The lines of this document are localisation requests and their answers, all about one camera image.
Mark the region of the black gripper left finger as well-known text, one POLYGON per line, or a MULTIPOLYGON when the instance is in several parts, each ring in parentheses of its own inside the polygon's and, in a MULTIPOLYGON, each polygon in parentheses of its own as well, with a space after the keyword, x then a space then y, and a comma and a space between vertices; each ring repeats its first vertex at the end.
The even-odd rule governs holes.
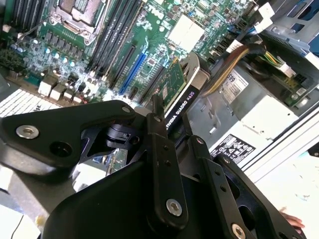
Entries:
POLYGON ((125 167, 146 166, 151 223, 185 225, 175 145, 167 136, 162 99, 153 96, 152 102, 145 116, 113 100, 2 118, 1 163, 34 183, 55 186, 70 180, 79 164, 126 150, 125 167))

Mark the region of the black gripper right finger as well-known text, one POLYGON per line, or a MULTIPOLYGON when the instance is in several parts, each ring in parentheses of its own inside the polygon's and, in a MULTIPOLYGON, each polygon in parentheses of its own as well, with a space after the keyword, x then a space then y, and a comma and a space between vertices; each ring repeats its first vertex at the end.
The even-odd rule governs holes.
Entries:
POLYGON ((303 230, 295 228, 280 214, 235 162, 226 155, 210 155, 205 141, 192 133, 183 117, 188 157, 183 173, 196 178, 206 195, 200 207, 211 206, 220 239, 302 239, 303 230))

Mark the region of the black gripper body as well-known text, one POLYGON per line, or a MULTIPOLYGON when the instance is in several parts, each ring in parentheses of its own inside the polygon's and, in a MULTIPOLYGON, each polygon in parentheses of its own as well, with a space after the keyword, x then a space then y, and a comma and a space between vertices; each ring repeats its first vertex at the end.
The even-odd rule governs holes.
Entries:
POLYGON ((222 223, 200 159, 180 165, 188 222, 183 229, 153 225, 146 166, 135 163, 62 201, 49 216, 45 239, 221 239, 222 223))

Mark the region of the person's hand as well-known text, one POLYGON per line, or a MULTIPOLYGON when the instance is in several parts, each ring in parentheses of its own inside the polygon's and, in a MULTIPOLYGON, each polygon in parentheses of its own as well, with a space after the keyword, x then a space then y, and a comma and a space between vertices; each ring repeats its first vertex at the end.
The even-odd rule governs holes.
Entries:
POLYGON ((288 215, 282 211, 280 211, 280 214, 289 222, 291 226, 295 228, 300 228, 300 229, 303 229, 305 227, 301 219, 288 215))

